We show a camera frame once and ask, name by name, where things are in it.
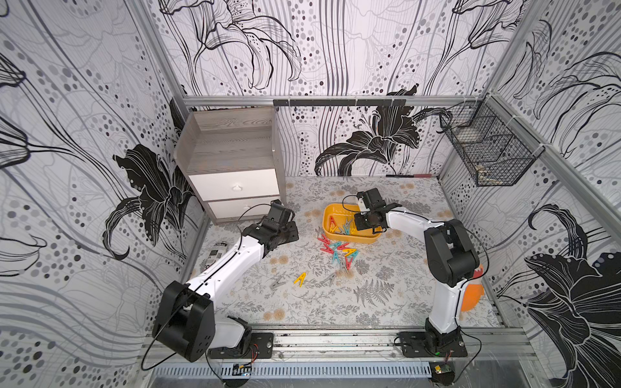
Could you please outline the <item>yellow plastic storage box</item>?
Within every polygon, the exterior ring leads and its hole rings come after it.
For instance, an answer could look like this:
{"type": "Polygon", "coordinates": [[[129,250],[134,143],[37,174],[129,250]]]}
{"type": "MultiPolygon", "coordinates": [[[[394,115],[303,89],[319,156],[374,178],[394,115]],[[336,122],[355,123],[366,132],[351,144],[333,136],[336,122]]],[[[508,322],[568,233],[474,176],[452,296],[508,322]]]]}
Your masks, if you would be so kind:
{"type": "Polygon", "coordinates": [[[354,215],[359,207],[353,204],[334,203],[328,205],[323,212],[322,229],[324,235],[331,240],[346,243],[371,244],[378,240],[381,229],[359,231],[354,215]]]}

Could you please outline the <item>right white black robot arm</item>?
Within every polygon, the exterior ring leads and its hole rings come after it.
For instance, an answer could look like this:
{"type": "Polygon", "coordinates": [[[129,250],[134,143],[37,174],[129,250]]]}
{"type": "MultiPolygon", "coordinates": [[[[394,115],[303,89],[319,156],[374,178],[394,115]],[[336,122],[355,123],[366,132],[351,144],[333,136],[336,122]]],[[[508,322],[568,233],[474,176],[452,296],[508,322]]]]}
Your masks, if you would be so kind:
{"type": "Polygon", "coordinates": [[[461,221],[432,221],[406,210],[402,205],[388,204],[378,189],[358,192],[359,210],[354,222],[359,231],[401,231],[425,244],[428,268],[436,281],[432,310],[425,321],[425,336],[438,346],[459,339],[459,311],[463,288],[480,266],[480,258],[461,221]]]}

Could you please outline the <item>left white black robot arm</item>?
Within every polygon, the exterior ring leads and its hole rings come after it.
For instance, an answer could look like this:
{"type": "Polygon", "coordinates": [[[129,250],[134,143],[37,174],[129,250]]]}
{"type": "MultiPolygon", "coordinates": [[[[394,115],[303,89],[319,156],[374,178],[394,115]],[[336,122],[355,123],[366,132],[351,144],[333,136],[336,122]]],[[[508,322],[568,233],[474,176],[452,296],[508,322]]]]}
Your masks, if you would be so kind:
{"type": "Polygon", "coordinates": [[[153,341],[195,362],[209,353],[255,357],[252,328],[241,318],[216,314],[218,301],[268,253],[299,240],[295,213],[280,200],[270,202],[259,222],[239,230],[232,248],[185,283],[173,281],[163,291],[152,330],[153,341]]]}

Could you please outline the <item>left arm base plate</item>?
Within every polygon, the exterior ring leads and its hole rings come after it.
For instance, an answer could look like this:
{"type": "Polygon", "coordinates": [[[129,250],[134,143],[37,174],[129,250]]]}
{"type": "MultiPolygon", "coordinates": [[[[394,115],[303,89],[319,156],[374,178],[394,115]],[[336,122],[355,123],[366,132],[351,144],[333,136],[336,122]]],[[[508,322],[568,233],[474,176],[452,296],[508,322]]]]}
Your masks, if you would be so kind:
{"type": "Polygon", "coordinates": [[[208,351],[208,356],[220,360],[266,360],[273,355],[274,334],[253,332],[242,339],[235,348],[216,348],[208,351]]]}

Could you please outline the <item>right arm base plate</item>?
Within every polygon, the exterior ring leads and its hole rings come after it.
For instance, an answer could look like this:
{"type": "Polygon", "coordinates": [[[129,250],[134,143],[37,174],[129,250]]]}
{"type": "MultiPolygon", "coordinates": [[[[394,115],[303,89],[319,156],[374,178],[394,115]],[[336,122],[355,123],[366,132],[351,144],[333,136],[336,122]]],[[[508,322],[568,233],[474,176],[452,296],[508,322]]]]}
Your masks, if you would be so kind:
{"type": "Polygon", "coordinates": [[[459,358],[468,355],[459,330],[440,335],[433,331],[401,331],[397,335],[396,344],[406,358],[459,358]]]}

